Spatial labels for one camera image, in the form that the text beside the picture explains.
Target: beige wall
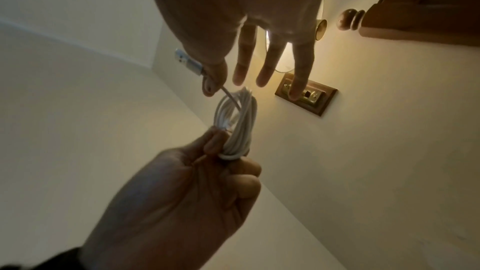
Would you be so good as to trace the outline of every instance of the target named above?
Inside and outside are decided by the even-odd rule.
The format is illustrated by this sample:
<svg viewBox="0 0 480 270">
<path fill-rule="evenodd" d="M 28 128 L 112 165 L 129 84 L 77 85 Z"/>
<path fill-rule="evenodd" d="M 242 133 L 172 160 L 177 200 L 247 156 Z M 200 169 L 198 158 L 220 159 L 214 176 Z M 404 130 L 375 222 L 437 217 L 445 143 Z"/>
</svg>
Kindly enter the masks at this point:
<svg viewBox="0 0 480 270">
<path fill-rule="evenodd" d="M 480 267 L 480 49 L 336 29 L 341 11 L 376 1 L 325 0 L 329 27 L 310 78 L 339 93 L 322 118 L 274 96 L 281 74 L 254 85 L 257 48 L 246 81 L 259 107 L 250 156 L 347 269 L 460 269 L 455 252 Z M 164 27 L 153 69 L 209 124 L 222 94 L 198 94 L 201 80 L 174 61 L 179 46 Z"/>
<path fill-rule="evenodd" d="M 120 186 L 207 128 L 150 70 L 0 25 L 0 266 L 82 244 Z M 208 270 L 345 270 L 264 187 Z"/>
<path fill-rule="evenodd" d="M 0 22 L 148 68 L 162 27 L 154 0 L 0 0 Z"/>
</svg>

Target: charging cable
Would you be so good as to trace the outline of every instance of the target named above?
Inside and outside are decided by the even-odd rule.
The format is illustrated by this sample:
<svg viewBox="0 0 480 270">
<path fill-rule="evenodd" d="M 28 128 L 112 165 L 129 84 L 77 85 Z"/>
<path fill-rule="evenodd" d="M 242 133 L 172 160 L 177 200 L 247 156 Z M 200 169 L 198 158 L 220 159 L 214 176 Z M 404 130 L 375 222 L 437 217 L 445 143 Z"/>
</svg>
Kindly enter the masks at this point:
<svg viewBox="0 0 480 270">
<path fill-rule="evenodd" d="M 183 50 L 175 51 L 175 59 L 198 76 L 206 76 L 202 64 Z M 221 89 L 225 92 L 225 96 L 216 107 L 213 125 L 231 132 L 230 138 L 218 156 L 223 160 L 232 161 L 244 156 L 250 150 L 252 129 L 257 118 L 257 100 L 252 96 L 252 91 L 246 87 L 234 93 L 230 93 L 224 86 Z"/>
</svg>

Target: wooden outlet frame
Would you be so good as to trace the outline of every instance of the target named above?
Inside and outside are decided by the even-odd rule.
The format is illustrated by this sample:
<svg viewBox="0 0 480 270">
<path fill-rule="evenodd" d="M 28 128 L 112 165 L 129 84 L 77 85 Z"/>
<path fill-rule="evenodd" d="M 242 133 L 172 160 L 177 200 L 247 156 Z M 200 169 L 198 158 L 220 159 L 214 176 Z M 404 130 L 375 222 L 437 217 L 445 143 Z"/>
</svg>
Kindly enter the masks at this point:
<svg viewBox="0 0 480 270">
<path fill-rule="evenodd" d="M 306 90 L 322 92 L 322 94 L 320 95 L 315 105 L 310 105 L 305 101 L 302 101 L 301 99 L 290 100 L 288 94 L 285 93 L 284 90 L 282 90 L 285 84 L 290 85 L 293 80 L 294 80 L 294 75 L 292 73 L 285 73 L 285 75 L 283 76 L 280 82 L 280 85 L 276 89 L 275 95 L 318 116 L 322 116 L 325 109 L 327 109 L 327 106 L 334 98 L 335 93 L 337 93 L 338 91 L 336 88 L 333 88 L 312 80 L 308 80 L 308 83 L 306 85 Z"/>
</svg>

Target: light switch plate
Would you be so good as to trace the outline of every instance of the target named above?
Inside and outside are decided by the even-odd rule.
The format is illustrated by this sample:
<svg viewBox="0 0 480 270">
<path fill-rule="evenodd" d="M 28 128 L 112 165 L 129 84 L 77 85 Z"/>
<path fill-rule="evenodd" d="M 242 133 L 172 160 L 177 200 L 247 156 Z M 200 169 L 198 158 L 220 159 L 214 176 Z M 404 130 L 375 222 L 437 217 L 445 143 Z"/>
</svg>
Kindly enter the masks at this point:
<svg viewBox="0 0 480 270">
<path fill-rule="evenodd" d="M 322 116 L 323 112 L 329 105 L 330 101 L 338 91 L 336 88 L 309 80 L 302 97 L 299 100 L 289 99 L 289 90 L 292 85 L 294 75 L 292 73 L 285 73 L 280 85 L 276 89 L 275 95 L 291 102 L 315 115 Z"/>
</svg>

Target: cable bundle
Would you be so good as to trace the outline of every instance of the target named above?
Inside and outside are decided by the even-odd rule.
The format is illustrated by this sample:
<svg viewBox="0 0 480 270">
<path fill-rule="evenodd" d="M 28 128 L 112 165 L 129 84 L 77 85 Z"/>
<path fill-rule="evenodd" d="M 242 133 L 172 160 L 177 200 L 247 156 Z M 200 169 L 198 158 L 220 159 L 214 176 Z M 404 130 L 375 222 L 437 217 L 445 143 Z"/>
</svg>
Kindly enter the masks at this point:
<svg viewBox="0 0 480 270">
<path fill-rule="evenodd" d="M 246 87 L 232 94 L 224 87 L 222 90 L 226 95 L 216 107 L 213 125 L 232 132 L 221 154 L 218 155 L 223 160 L 232 161 L 250 150 L 252 129 L 257 118 L 257 100 L 252 96 L 252 91 Z"/>
</svg>

